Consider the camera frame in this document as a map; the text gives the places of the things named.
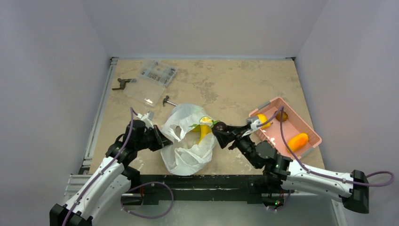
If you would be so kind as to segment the yellow fake banana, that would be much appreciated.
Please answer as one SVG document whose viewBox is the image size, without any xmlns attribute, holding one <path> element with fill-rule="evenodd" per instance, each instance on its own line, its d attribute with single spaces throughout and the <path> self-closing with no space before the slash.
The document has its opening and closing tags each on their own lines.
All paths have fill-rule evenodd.
<svg viewBox="0 0 399 226">
<path fill-rule="evenodd" d="M 200 133 L 200 138 L 196 141 L 196 144 L 199 144 L 207 134 L 212 132 L 211 127 L 208 125 L 193 124 L 193 125 L 191 125 L 191 127 L 192 127 L 191 132 L 199 132 Z"/>
</svg>

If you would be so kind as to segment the white plastic bag lemon print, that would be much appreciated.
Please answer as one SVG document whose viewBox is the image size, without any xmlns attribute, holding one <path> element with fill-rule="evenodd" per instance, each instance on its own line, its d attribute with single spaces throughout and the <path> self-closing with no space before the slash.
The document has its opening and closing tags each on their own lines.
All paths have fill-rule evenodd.
<svg viewBox="0 0 399 226">
<path fill-rule="evenodd" d="M 170 113 L 161 133 L 173 144 L 161 149 L 161 157 L 169 173 L 189 176 L 203 169 L 211 160 L 217 144 L 212 132 L 201 135 L 195 129 L 210 129 L 217 120 L 194 104 L 180 104 Z"/>
</svg>

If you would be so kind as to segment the yellow fake lemon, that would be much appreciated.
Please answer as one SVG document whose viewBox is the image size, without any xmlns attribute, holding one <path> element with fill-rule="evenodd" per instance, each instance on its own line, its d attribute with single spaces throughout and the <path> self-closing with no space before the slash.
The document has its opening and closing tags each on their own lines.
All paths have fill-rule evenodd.
<svg viewBox="0 0 399 226">
<path fill-rule="evenodd" d="M 261 121 L 262 124 L 268 121 L 268 118 L 264 114 L 257 114 L 258 119 Z M 271 126 L 271 122 L 264 124 L 261 129 L 267 129 Z"/>
</svg>

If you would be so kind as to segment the dark purple fake fruit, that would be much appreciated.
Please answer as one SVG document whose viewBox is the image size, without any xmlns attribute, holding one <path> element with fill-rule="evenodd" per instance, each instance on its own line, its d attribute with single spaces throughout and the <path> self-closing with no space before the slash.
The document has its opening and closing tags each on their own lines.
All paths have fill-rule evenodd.
<svg viewBox="0 0 399 226">
<path fill-rule="evenodd" d="M 227 125 L 224 122 L 218 121 L 213 125 L 212 130 L 226 132 L 228 129 Z"/>
</svg>

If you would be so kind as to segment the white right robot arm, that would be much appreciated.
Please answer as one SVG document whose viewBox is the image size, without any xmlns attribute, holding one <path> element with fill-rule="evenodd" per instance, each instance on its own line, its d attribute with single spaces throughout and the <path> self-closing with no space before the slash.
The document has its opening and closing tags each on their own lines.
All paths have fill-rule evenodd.
<svg viewBox="0 0 399 226">
<path fill-rule="evenodd" d="M 211 129 L 221 148 L 237 148 L 254 168 L 262 169 L 261 186 L 267 192 L 302 190 L 328 196 L 353 212 L 369 213 L 369 188 L 364 172 L 333 172 L 300 164 L 279 154 L 267 141 L 256 144 L 244 134 L 248 130 L 249 126 L 226 126 L 221 122 Z"/>
</svg>

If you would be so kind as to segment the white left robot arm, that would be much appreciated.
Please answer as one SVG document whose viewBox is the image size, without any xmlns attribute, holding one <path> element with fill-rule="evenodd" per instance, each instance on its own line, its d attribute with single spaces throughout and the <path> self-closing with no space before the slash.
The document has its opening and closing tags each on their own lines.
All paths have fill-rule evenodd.
<svg viewBox="0 0 399 226">
<path fill-rule="evenodd" d="M 129 164 L 141 150 L 158 151 L 172 145 L 159 128 L 142 120 L 131 120 L 126 132 L 112 144 L 97 170 L 65 204 L 55 204 L 49 213 L 51 226 L 93 226 L 111 204 L 125 192 L 143 186 L 140 172 Z"/>
</svg>

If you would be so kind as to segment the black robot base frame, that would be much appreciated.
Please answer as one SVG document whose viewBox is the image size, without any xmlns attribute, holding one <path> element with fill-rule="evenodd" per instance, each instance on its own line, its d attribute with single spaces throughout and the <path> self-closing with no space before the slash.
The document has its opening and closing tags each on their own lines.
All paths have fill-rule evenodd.
<svg viewBox="0 0 399 226">
<path fill-rule="evenodd" d="M 263 175 L 142 175 L 143 188 L 123 194 L 126 206 L 157 205 L 160 201 L 246 202 L 282 206 L 293 190 L 267 185 Z"/>
</svg>

